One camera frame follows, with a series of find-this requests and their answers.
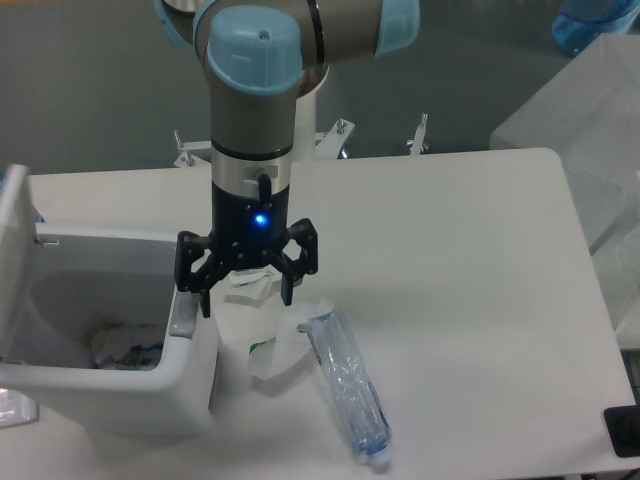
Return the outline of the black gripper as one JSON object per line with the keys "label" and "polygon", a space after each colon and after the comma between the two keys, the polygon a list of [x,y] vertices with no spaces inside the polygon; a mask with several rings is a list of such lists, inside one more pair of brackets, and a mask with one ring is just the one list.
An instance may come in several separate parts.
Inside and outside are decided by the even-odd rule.
{"label": "black gripper", "polygon": [[[174,280],[180,292],[199,294],[204,318],[211,316],[210,291],[232,270],[273,266],[282,274],[281,299],[293,302],[294,288],[318,271],[318,235],[309,218],[287,227],[290,189],[262,203],[212,186],[212,230],[208,236],[181,231],[177,236]],[[297,259],[284,248],[294,241]]]}

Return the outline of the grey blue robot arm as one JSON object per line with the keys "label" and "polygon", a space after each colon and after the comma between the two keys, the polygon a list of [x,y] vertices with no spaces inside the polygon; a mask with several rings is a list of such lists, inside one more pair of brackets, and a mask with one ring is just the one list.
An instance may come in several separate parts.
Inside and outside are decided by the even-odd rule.
{"label": "grey blue robot arm", "polygon": [[281,298],[318,269],[317,232],[287,220],[296,103],[332,63],[410,45],[416,1],[158,1],[167,36],[195,50],[210,94],[212,227],[178,235],[174,279],[210,310],[233,271],[271,266]]}

